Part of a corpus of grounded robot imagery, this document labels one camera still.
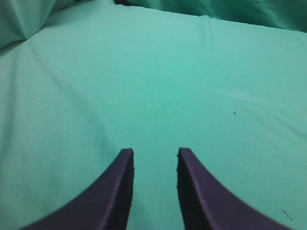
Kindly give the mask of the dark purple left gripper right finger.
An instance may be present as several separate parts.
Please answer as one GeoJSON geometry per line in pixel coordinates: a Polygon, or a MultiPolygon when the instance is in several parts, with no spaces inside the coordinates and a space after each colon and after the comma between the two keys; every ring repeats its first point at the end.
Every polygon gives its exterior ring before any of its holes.
{"type": "Polygon", "coordinates": [[[285,230],[224,187],[189,148],[177,155],[177,194],[187,230],[285,230]]]}

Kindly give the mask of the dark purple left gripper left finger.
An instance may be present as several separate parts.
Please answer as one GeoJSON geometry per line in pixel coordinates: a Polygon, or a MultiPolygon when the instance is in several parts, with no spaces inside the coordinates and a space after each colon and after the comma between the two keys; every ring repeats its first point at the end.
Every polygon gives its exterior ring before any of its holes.
{"type": "Polygon", "coordinates": [[[122,149],[81,194],[27,230],[124,230],[133,196],[134,152],[122,149]]]}

